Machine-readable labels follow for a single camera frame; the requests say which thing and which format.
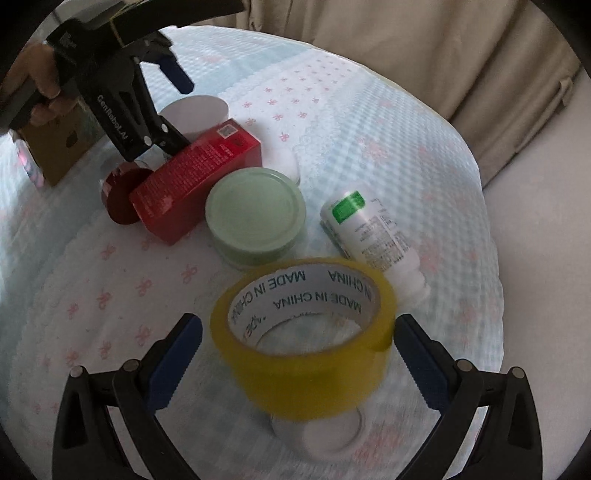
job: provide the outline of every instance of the yellow tape roll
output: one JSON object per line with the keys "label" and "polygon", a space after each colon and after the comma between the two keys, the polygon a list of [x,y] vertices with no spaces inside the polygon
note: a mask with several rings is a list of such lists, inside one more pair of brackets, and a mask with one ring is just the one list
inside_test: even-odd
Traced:
{"label": "yellow tape roll", "polygon": [[[262,336],[305,314],[338,313],[361,331],[307,355],[267,355]],[[396,312],[392,287],[377,270],[335,258],[282,262],[247,274],[217,301],[213,341],[261,410],[307,421],[360,405],[381,383]]]}

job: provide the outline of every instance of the green jar lid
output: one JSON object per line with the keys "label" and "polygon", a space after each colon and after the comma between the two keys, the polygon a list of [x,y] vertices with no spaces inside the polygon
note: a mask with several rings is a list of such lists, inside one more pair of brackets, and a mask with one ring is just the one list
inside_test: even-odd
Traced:
{"label": "green jar lid", "polygon": [[285,175],[243,168],[215,184],[205,218],[230,263],[256,266],[279,259],[294,245],[306,221],[306,204]]}

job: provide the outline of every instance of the human hand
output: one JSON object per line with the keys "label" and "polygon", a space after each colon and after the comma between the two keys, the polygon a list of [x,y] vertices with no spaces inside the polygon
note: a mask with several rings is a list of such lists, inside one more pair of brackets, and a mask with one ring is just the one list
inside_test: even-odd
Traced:
{"label": "human hand", "polygon": [[16,92],[27,77],[31,77],[39,92],[50,100],[47,104],[39,103],[33,107],[31,125],[44,125],[74,108],[76,99],[61,92],[53,48],[49,45],[33,43],[19,53],[0,85],[0,102]]}

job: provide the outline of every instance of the white paper cup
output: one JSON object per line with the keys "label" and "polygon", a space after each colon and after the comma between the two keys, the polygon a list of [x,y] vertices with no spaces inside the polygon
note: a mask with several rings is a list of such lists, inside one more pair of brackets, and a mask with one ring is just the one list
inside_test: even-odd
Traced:
{"label": "white paper cup", "polygon": [[181,98],[161,112],[187,140],[193,143],[199,135],[228,120],[228,104],[210,95]]}

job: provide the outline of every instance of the white container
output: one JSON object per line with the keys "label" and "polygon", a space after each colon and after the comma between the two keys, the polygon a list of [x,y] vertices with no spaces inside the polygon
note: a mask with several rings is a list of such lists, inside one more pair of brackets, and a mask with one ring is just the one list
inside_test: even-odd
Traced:
{"label": "white container", "polygon": [[374,417],[366,402],[340,415],[310,421],[271,417],[273,431],[291,450],[313,462],[350,460],[369,435]]}
{"label": "white container", "polygon": [[187,140],[193,143],[199,135],[228,120],[228,104],[210,95],[183,97],[161,112]]}
{"label": "white container", "polygon": [[293,152],[275,144],[274,140],[261,141],[262,166],[283,173],[296,185],[300,184],[300,163]]}
{"label": "white container", "polygon": [[347,258],[384,273],[397,296],[397,316],[428,297],[431,289],[419,270],[417,251],[368,186],[338,191],[323,205],[320,217]]}

